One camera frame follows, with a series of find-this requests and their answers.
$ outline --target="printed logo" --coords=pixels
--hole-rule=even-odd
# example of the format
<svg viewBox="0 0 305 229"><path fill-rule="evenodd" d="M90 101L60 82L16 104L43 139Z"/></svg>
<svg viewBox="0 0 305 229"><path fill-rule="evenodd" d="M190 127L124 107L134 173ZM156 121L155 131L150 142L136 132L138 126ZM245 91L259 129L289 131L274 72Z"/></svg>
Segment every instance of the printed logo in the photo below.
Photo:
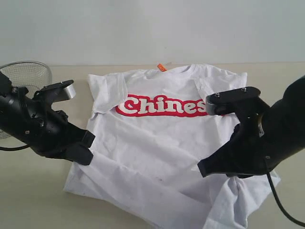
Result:
<svg viewBox="0 0 305 229"><path fill-rule="evenodd" d="M151 100L147 96L129 94L127 100L115 109L117 113L130 117L196 117L208 115L202 99L181 101L167 98L165 95L158 95Z"/></svg>

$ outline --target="orange tag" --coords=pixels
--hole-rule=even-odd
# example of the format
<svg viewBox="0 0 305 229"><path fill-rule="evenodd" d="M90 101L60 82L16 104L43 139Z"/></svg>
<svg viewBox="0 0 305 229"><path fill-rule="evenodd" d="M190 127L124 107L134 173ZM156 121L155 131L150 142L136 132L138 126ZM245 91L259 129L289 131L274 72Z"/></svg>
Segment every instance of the orange tag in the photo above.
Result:
<svg viewBox="0 0 305 229"><path fill-rule="evenodd" d="M158 64L157 67L160 69L161 72L167 71L167 69L161 63Z"/></svg>

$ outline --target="t-shirt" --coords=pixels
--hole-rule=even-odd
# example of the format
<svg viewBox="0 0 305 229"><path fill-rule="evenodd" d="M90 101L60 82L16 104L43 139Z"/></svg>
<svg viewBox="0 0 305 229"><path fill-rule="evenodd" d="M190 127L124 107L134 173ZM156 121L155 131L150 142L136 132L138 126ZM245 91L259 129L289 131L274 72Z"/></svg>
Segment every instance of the t-shirt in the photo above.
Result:
<svg viewBox="0 0 305 229"><path fill-rule="evenodd" d="M202 178L197 167L239 123L234 114L208 115L205 97L245 87L246 73L192 64L90 74L88 82L94 157L89 166L73 163L66 191L107 200L157 228L247 227L270 193L266 177Z"/></svg>

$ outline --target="screw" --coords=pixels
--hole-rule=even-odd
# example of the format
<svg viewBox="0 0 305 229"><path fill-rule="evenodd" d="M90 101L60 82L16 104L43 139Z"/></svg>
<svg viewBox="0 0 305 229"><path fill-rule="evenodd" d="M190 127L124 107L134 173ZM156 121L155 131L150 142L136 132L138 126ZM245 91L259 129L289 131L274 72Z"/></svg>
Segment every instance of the screw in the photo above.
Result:
<svg viewBox="0 0 305 229"><path fill-rule="evenodd" d="M18 91L17 87L13 87L12 90L11 90L11 92L14 93L14 94L17 93L17 91Z"/></svg>

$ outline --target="black cable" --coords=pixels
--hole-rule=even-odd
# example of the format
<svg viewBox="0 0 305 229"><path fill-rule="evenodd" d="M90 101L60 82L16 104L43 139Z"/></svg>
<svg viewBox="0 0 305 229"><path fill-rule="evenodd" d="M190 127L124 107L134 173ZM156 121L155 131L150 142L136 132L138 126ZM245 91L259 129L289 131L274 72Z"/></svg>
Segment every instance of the black cable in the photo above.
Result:
<svg viewBox="0 0 305 229"><path fill-rule="evenodd" d="M30 147L29 145L14 147L14 148L0 147L0 150L2 150L2 151L17 151L17 150L26 149L26 148L29 148L29 147Z"/></svg>
<svg viewBox="0 0 305 229"><path fill-rule="evenodd" d="M269 181L269 184L270 184L270 188L272 190L272 193L273 193L273 196L275 198L275 201L278 205L278 207L280 208L280 210L282 211L282 213L290 220L292 221L293 223L301 226L301 227L304 227L305 228L305 223L301 222L301 221L298 221L296 220L295 218L293 218L286 210L285 208L283 207L283 205L281 204L280 202L280 199L278 198L278 195L276 193L276 190L275 190L275 186L273 185L273 182L272 182L272 179L271 179L271 176L270 176L270 173L267 172L267 178L268 178L268 181Z"/></svg>

